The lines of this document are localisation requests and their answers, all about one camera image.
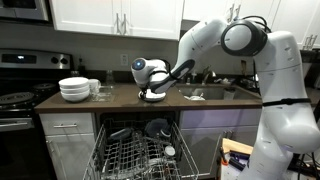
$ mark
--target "dishwasher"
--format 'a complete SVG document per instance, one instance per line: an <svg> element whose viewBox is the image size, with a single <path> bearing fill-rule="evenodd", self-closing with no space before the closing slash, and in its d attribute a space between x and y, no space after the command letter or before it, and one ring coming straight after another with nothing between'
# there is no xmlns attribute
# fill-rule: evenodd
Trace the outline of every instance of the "dishwasher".
<svg viewBox="0 0 320 180"><path fill-rule="evenodd" d="M102 113L83 180L197 179L176 114Z"/></svg>

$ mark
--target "stacked bowls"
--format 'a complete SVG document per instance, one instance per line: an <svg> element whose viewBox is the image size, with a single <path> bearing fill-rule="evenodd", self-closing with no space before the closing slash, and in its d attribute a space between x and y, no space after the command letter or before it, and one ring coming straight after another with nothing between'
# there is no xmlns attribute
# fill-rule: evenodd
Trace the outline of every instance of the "stacked bowls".
<svg viewBox="0 0 320 180"><path fill-rule="evenodd" d="M80 102L90 94L89 81L83 77L66 78L59 81L61 95L66 101Z"/></svg>

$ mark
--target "dark countertop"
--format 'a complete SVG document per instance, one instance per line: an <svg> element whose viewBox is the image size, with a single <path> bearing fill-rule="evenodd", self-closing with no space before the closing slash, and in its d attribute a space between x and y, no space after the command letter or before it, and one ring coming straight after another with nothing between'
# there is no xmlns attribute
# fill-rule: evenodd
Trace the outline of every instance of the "dark countertop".
<svg viewBox="0 0 320 180"><path fill-rule="evenodd" d="M261 108L262 101L248 100L207 100L190 101L183 97L177 87L167 91L165 99L157 103L147 103L138 99L140 89L135 84L117 84L114 90L114 99L111 102L80 103L66 102L60 92L35 107L37 113L80 113L80 112L144 112L144 111L175 111L175 110L209 110L209 109L251 109ZM320 90L306 88L312 105L320 99Z"/></svg>

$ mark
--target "backsplash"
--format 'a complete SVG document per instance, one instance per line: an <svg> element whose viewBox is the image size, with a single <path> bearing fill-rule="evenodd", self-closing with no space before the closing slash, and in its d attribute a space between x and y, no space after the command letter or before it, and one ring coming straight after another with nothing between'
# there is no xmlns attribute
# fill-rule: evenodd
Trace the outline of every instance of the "backsplash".
<svg viewBox="0 0 320 180"><path fill-rule="evenodd" d="M130 71L137 57L162 58L175 65L177 41L139 39L107 35L80 34L55 31L53 27L0 22L0 48L23 48L57 51L72 54L75 66L83 59L87 70ZM121 66L120 54L128 54L129 65ZM216 47L204 54L196 63L196 71L211 65L217 74L241 74L240 60ZM247 74L252 74L252 59L247 60Z"/></svg>

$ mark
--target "stove knob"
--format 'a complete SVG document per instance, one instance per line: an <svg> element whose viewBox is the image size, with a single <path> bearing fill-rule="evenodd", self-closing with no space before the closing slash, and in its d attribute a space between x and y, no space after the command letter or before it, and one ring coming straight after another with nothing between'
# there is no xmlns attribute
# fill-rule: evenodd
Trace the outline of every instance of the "stove knob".
<svg viewBox="0 0 320 180"><path fill-rule="evenodd" d="M52 62L53 64L57 64L57 63L59 62L59 60L58 60L58 58L53 57L53 58L51 58L51 62Z"/></svg>
<svg viewBox="0 0 320 180"><path fill-rule="evenodd" d="M60 60L60 62L61 62L62 64L68 64L68 60L65 59L65 58L62 58L62 59Z"/></svg>

